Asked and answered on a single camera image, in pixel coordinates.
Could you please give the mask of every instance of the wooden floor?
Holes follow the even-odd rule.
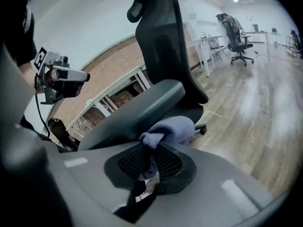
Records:
[[[224,51],[228,58],[215,61],[209,78],[201,68],[193,72],[210,100],[198,122],[208,131],[191,146],[227,159],[277,196],[290,188],[303,159],[303,61],[282,46],[268,57],[264,44],[254,44],[245,54],[254,64],[231,66]]]

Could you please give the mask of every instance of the black cable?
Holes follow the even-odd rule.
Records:
[[[40,119],[41,119],[41,121],[42,121],[44,127],[46,128],[47,137],[49,137],[51,133],[50,133],[49,129],[47,128],[46,123],[44,122],[44,120],[43,120],[43,118],[42,118],[42,116],[41,116],[41,112],[40,112],[40,108],[39,108],[38,96],[37,96],[37,78],[38,78],[38,74],[36,73],[36,74],[35,74],[34,87],[35,87],[35,90],[36,90],[35,99],[36,99],[37,109],[38,109],[38,113],[39,113]]]

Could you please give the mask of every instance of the caster wheel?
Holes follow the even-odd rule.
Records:
[[[200,134],[205,135],[207,132],[207,128],[200,129]]]

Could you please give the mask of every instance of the brick wall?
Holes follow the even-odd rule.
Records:
[[[186,42],[190,42],[191,39],[186,29],[184,30],[184,35]],[[195,48],[189,48],[187,53],[190,67],[197,65],[199,59]],[[100,91],[129,70],[142,64],[144,64],[144,60],[135,36],[113,46],[83,69],[90,73],[90,80],[84,84],[81,94],[76,98],[67,98],[56,103],[48,118],[61,119],[64,125],[68,127],[72,120],[84,109],[87,100],[94,98]],[[139,93],[143,91],[138,83],[134,85],[134,88]],[[118,107],[127,103],[132,98],[133,96],[126,91],[111,97]],[[84,114],[83,121],[79,120],[73,125],[73,128],[81,135],[85,135],[89,131],[89,127],[93,128],[102,119],[104,119],[104,115],[98,109],[90,108]],[[68,132],[72,137],[81,140],[81,137],[75,130],[70,129]],[[58,143],[58,140],[52,134],[51,139],[55,143]]]

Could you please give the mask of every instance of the gray cloth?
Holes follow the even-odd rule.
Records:
[[[169,143],[188,145],[194,134],[194,122],[187,117],[176,116],[157,122],[147,132],[140,135],[139,140],[143,145],[156,149],[162,139]],[[153,156],[151,156],[150,162],[149,170],[140,175],[140,181],[156,175],[157,165]]]

